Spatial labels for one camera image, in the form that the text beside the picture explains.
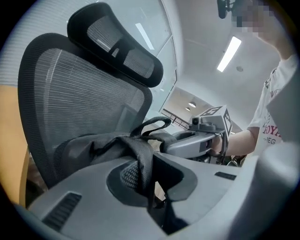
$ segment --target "white t-shirt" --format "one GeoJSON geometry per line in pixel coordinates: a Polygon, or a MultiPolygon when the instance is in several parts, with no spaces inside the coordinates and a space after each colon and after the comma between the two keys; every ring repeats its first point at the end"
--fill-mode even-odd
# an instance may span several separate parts
{"type": "Polygon", "coordinates": [[[280,132],[270,116],[266,106],[290,81],[296,71],[298,57],[292,55],[287,60],[281,60],[278,67],[264,83],[258,107],[249,127],[259,127],[259,135],[252,156],[260,155],[268,146],[282,141],[280,132]]]}

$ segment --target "person's arm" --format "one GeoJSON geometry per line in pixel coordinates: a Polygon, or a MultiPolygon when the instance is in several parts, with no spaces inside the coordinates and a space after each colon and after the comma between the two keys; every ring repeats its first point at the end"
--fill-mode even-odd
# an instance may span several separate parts
{"type": "MultiPolygon", "coordinates": [[[[242,156],[254,151],[259,133],[259,127],[248,127],[247,130],[233,134],[228,139],[228,149],[226,156],[242,156]]],[[[222,140],[216,137],[212,144],[215,152],[222,149],[222,140]]]]}

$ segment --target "railing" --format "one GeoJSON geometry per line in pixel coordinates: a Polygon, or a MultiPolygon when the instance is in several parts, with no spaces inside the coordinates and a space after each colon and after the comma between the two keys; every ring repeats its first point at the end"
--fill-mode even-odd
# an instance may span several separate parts
{"type": "Polygon", "coordinates": [[[181,127],[183,129],[188,129],[189,123],[181,119],[180,117],[176,116],[175,114],[169,112],[166,109],[163,109],[161,112],[164,116],[168,117],[172,120],[172,124],[181,127]]]}

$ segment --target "round ceiling light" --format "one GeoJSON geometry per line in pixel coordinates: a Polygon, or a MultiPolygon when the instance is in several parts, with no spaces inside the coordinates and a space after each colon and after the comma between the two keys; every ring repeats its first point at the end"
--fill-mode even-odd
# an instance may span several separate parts
{"type": "Polygon", "coordinates": [[[190,102],[189,105],[190,105],[191,107],[196,107],[196,103],[195,103],[195,102],[190,102]]]}

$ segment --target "ceiling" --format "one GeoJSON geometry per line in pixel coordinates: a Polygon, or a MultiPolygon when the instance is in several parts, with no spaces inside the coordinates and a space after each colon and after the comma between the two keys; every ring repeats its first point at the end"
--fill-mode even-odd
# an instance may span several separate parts
{"type": "Polygon", "coordinates": [[[218,17],[216,0],[174,0],[177,12],[168,11],[176,52],[183,52],[183,71],[177,87],[212,106],[227,105],[232,119],[247,128],[258,104],[264,81],[279,63],[277,52],[251,33],[233,27],[230,14],[218,17]],[[180,24],[174,26],[172,14],[180,24]],[[242,43],[224,72],[217,71],[229,42],[242,43]],[[241,66],[243,72],[237,71],[241,66]]]}
{"type": "MultiPolygon", "coordinates": [[[[197,116],[204,112],[205,110],[211,108],[212,106],[208,104],[207,102],[203,101],[202,99],[190,94],[189,92],[186,92],[180,88],[175,88],[172,95],[170,96],[168,103],[165,106],[165,109],[171,111],[173,114],[177,115],[180,118],[185,118],[187,114],[190,114],[188,116],[188,119],[190,119],[192,116],[197,116]],[[193,108],[188,105],[189,102],[195,102],[196,108],[193,108]]],[[[234,122],[232,123],[232,132],[238,133],[241,131],[241,128],[237,126],[234,122]]]]}

